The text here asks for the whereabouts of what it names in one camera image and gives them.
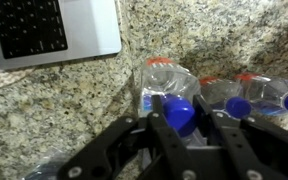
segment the plastic water bottle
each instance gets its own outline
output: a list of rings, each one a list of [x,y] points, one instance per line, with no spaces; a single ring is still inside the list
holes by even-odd
[[[193,95],[200,93],[199,82],[189,70],[165,57],[150,58],[143,64],[141,89],[141,116],[152,111],[152,95],[172,94],[192,102]]]
[[[256,111],[274,116],[288,113],[288,79],[254,73],[242,73],[235,79]]]
[[[168,124],[175,128],[186,144],[196,129],[192,99],[200,94],[200,85],[189,70],[165,57],[148,59],[142,69],[141,105],[139,114],[152,111],[152,95],[160,95]]]
[[[241,119],[251,113],[250,103],[242,98],[243,88],[240,84],[216,77],[200,79],[201,94],[214,111]]]

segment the screw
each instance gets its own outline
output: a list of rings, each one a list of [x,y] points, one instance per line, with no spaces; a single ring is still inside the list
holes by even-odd
[[[222,113],[216,113],[216,115],[217,115],[218,117],[223,117],[223,116],[224,116]]]
[[[246,174],[250,180],[263,180],[262,174],[260,174],[259,172],[255,170],[250,169],[247,171]]]
[[[183,180],[195,180],[196,174],[192,170],[185,170],[183,172]]]
[[[248,117],[247,120],[251,121],[251,122],[255,122],[255,119],[252,117]]]
[[[159,117],[160,115],[158,115],[157,113],[153,113],[153,117]]]
[[[133,122],[133,119],[131,119],[131,118],[126,118],[126,120],[125,120],[127,123],[131,123],[131,122]]]
[[[73,167],[68,171],[69,178],[76,178],[82,174],[82,168],[80,167]]]

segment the laptop keyboard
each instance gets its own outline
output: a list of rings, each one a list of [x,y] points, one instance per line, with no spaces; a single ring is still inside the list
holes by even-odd
[[[67,49],[58,0],[0,0],[5,59]]]

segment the granite countertop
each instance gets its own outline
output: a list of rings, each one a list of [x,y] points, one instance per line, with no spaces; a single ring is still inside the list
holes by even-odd
[[[117,0],[117,56],[40,66],[0,89],[0,179],[51,148],[73,154],[117,117],[136,115],[139,70],[167,56],[194,75],[256,71],[288,78],[288,1]],[[288,130],[288,116],[271,119]],[[120,179],[134,179],[136,162]]]

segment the laptop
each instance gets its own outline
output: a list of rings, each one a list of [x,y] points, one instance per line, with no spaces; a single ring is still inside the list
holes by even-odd
[[[0,0],[0,69],[120,50],[114,0]]]

